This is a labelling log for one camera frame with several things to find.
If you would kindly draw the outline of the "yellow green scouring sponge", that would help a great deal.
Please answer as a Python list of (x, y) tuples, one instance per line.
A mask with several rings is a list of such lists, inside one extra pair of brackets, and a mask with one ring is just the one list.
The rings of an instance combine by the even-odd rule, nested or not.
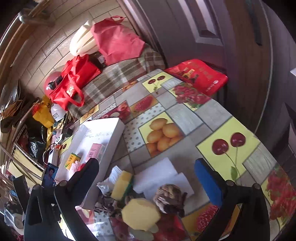
[(133, 183), (133, 174), (122, 171), (118, 180), (116, 181), (111, 193), (111, 198), (116, 201), (122, 201), (126, 194), (129, 192)]

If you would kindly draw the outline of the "white power bank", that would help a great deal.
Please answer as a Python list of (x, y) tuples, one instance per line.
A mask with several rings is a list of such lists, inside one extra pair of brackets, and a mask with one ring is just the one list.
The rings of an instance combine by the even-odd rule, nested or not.
[(58, 150), (56, 148), (49, 151), (48, 164), (58, 166)]

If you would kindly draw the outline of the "yellow plastic bag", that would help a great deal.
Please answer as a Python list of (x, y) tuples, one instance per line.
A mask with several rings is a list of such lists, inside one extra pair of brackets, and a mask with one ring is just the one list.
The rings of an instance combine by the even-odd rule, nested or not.
[(46, 128), (50, 128), (55, 122), (51, 114), (51, 106), (51, 100), (45, 95), (40, 102), (33, 105), (32, 109), (33, 118)]

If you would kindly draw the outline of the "dark wooden door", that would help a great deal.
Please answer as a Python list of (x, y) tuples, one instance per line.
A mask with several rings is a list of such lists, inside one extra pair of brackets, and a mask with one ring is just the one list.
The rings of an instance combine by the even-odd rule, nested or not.
[(273, 71), (262, 1), (119, 1), (168, 67), (200, 59), (228, 76), (219, 101), (247, 128), (262, 122)]

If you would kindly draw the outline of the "red tote bag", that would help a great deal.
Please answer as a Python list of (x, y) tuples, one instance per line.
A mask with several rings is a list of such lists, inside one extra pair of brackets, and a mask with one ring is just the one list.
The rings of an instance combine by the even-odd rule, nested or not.
[(49, 94), (49, 98), (65, 111), (68, 110), (70, 103), (82, 107), (84, 105), (82, 88), (100, 73), (90, 55), (82, 57), (78, 55), (67, 61), (61, 72), (62, 80)]

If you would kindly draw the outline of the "plaid cloth cover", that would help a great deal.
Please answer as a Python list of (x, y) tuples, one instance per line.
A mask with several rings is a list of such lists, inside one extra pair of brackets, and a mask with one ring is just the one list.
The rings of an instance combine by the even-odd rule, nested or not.
[(161, 54), (154, 51), (150, 45), (145, 44), (138, 58), (123, 60), (104, 68), (101, 74), (82, 88), (83, 106), (77, 107), (70, 103), (68, 111), (77, 120), (129, 83), (156, 69), (163, 70), (165, 67), (165, 61)]

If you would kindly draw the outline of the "white cloth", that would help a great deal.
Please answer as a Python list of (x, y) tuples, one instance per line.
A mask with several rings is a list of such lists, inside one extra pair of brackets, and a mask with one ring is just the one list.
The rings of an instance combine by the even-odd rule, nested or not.
[(110, 193), (114, 189), (115, 183), (121, 174), (122, 170), (118, 166), (114, 166), (109, 177), (107, 177), (104, 181), (97, 183), (97, 187), (103, 195)]

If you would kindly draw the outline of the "photo card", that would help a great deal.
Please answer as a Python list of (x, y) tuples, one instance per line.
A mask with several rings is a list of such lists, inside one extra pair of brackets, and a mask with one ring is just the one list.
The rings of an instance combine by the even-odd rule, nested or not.
[(57, 166), (51, 163), (48, 163), (42, 179), (42, 184), (41, 184), (42, 187), (51, 188), (56, 186), (55, 177), (56, 177), (57, 171), (58, 171)]

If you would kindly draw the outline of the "red gift bag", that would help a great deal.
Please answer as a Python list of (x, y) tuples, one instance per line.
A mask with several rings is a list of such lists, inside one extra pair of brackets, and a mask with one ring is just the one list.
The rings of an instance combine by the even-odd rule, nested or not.
[(198, 59), (181, 62), (176, 66), (165, 69), (165, 72), (190, 84), (207, 96), (213, 96), (228, 81), (225, 74), (214, 70)]

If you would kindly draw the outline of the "fruit pattern tablecloth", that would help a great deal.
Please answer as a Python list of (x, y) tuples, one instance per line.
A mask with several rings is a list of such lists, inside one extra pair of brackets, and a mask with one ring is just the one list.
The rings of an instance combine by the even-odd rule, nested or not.
[[(161, 70), (142, 76), (77, 121), (74, 135), (84, 122), (104, 118), (119, 118), (125, 125), (105, 178), (114, 166), (136, 175), (168, 158), (186, 176), (194, 194), (185, 199), (183, 218), (162, 218), (155, 231), (136, 235), (112, 217), (81, 208), (99, 239), (195, 240), (214, 211), (194, 174), (198, 158), (225, 180), (261, 185), (271, 240), (289, 222), (295, 210), (294, 188), (270, 151), (217, 101), (193, 92), (177, 78)], [(74, 135), (63, 143), (60, 163)]]

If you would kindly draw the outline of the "yellow sponge block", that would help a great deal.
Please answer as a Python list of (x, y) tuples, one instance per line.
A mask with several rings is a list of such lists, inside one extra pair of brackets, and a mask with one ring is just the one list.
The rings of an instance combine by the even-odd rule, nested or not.
[(148, 231), (161, 219), (159, 209), (145, 198), (132, 199), (121, 215), (123, 222), (134, 230)]

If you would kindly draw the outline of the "brown scrunchie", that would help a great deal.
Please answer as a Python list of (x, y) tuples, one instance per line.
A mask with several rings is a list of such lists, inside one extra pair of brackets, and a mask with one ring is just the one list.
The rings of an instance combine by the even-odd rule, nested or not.
[(187, 192), (173, 184), (165, 184), (158, 188), (153, 201), (162, 213), (185, 216), (184, 206)]

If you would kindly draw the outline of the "pink tissue pack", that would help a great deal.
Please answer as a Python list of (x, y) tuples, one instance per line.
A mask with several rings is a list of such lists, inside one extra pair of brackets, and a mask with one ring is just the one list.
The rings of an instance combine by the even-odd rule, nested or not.
[(103, 144), (93, 144), (87, 154), (86, 161), (88, 162), (91, 158), (101, 161), (102, 156), (105, 151), (105, 146)]

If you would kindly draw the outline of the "black white scrunchie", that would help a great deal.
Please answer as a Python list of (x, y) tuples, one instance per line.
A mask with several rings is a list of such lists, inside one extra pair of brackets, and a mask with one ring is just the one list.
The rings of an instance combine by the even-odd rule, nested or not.
[(95, 203), (94, 211), (97, 213), (103, 213), (109, 217), (116, 217), (121, 213), (125, 204), (123, 202), (117, 201), (110, 196), (99, 196), (97, 202)]

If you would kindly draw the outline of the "pink fluffy puff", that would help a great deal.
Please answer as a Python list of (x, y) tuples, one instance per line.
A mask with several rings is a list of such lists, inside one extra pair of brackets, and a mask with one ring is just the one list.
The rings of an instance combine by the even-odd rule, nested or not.
[(75, 161), (74, 163), (72, 163), (71, 167), (70, 167), (70, 172), (75, 173), (77, 171), (80, 170), (81, 164), (79, 161)]

